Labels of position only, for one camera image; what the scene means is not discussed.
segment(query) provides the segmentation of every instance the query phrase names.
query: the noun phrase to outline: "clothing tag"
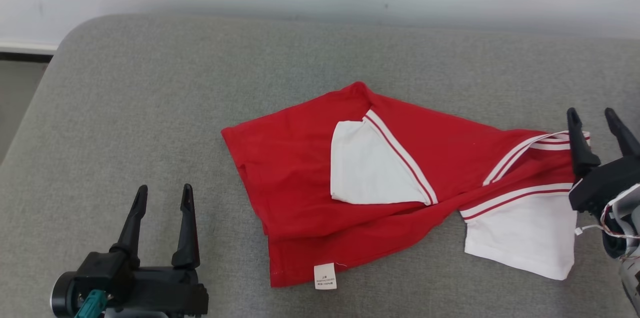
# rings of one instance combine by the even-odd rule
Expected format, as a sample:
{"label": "clothing tag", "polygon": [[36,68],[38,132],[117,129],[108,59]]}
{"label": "clothing tag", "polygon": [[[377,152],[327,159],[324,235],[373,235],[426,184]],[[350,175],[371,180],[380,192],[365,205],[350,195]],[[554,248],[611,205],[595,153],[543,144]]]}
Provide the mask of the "clothing tag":
{"label": "clothing tag", "polygon": [[315,289],[336,289],[336,269],[333,263],[321,264],[313,268]]}

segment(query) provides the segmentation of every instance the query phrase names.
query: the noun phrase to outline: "white baseboard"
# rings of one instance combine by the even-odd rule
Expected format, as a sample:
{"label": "white baseboard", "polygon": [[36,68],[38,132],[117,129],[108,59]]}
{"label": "white baseboard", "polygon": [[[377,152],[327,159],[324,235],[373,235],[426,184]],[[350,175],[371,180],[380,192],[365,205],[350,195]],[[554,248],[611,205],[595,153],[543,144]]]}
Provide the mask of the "white baseboard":
{"label": "white baseboard", "polygon": [[44,43],[21,43],[0,41],[0,52],[27,53],[27,54],[55,54],[58,45]]}

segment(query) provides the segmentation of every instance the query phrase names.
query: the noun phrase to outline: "red fabric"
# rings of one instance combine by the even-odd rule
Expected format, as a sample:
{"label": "red fabric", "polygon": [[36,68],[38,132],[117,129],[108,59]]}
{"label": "red fabric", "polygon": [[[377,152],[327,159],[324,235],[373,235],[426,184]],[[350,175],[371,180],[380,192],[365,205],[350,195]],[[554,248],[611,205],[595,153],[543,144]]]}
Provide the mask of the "red fabric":
{"label": "red fabric", "polygon": [[[370,109],[418,163],[438,204],[352,205],[331,198],[334,128],[339,121],[362,120]],[[483,187],[498,161],[540,134],[500,131],[377,95],[363,83],[222,130],[269,238],[272,287],[311,281],[319,264],[336,263],[339,272],[410,247],[458,207],[566,163],[538,154]]]}

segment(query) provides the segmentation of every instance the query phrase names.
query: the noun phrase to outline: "white fabric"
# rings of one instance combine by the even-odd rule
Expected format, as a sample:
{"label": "white fabric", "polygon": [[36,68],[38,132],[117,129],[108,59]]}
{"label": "white fabric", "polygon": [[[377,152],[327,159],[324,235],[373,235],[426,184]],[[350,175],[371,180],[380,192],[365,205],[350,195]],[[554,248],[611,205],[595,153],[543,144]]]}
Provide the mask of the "white fabric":
{"label": "white fabric", "polygon": [[430,204],[409,167],[369,121],[336,125],[331,141],[331,197],[350,204]]}
{"label": "white fabric", "polygon": [[467,220],[464,251],[564,280],[574,265],[577,217],[568,192],[532,193]]}

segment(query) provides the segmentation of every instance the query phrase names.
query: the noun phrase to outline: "gray floor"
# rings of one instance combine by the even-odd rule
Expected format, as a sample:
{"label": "gray floor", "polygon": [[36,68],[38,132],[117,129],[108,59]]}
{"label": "gray floor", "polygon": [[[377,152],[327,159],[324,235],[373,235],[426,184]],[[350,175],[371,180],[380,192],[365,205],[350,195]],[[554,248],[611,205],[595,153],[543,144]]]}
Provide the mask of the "gray floor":
{"label": "gray floor", "polygon": [[46,63],[0,61],[0,164],[46,67]]}

